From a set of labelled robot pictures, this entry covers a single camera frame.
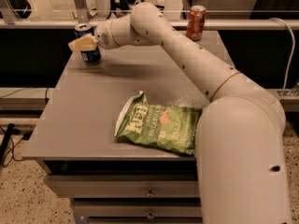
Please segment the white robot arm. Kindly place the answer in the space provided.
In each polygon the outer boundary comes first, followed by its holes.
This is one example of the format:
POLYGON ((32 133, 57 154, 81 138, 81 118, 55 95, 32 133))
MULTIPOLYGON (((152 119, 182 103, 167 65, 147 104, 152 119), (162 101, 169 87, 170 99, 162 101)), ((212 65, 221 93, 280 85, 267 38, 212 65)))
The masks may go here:
POLYGON ((292 224, 283 149, 284 109, 276 96, 176 31, 153 4, 102 21, 73 51, 158 45, 208 99, 195 157, 204 224, 292 224))

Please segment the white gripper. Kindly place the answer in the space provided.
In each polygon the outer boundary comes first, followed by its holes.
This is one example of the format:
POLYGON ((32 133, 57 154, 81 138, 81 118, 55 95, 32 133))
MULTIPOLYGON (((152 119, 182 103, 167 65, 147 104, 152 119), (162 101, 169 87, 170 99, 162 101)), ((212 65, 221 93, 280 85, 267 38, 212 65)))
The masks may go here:
POLYGON ((68 46, 72 51, 96 50, 98 44, 103 49, 113 48, 112 38, 106 22, 101 22, 94 28, 94 36, 84 35, 70 42, 68 46))

